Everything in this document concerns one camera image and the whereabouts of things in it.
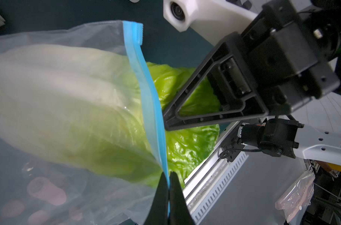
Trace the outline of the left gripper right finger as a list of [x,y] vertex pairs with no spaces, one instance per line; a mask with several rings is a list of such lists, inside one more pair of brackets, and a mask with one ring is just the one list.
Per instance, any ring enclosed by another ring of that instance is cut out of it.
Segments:
[[169,225],[195,225],[175,172],[170,173],[169,203]]

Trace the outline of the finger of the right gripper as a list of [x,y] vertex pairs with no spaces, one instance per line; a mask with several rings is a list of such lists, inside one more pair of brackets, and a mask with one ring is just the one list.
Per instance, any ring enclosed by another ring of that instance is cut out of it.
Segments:
[[[204,79],[220,107],[206,103],[210,113],[183,115],[180,111]],[[247,47],[239,33],[221,39],[198,66],[163,111],[165,129],[180,130],[265,117],[269,114],[262,100],[247,57]]]

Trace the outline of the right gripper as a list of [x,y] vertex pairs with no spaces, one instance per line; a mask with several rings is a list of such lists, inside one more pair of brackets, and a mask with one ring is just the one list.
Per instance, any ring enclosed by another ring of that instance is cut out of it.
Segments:
[[271,113],[291,113],[340,80],[290,1],[270,1],[242,33],[258,93]]

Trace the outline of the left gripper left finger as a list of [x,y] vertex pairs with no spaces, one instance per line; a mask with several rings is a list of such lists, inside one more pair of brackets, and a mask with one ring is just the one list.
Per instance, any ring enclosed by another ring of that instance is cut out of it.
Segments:
[[164,173],[161,174],[149,214],[144,225],[168,224],[169,187]]

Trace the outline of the clear blue-zip zipper bag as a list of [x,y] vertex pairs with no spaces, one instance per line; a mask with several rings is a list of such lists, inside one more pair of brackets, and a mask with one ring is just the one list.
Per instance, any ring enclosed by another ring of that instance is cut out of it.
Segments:
[[0,225],[144,224],[166,168],[143,25],[0,36]]

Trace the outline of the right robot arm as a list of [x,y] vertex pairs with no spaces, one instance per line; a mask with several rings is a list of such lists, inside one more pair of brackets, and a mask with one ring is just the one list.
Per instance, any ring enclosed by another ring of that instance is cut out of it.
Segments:
[[214,48],[163,111],[168,131],[241,122],[238,138],[256,152],[341,166],[341,134],[292,113],[341,94],[341,1],[297,12],[269,1],[255,14],[240,1],[164,1],[179,32],[192,27]]

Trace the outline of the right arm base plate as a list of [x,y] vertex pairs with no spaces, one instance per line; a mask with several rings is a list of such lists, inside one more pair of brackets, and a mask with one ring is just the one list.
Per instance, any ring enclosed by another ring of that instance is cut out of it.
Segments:
[[238,154],[239,149],[243,149],[244,145],[241,144],[241,140],[238,138],[238,130],[241,122],[232,122],[225,130],[221,133],[220,147],[221,151],[227,151],[229,157],[226,158],[228,162],[233,162]]

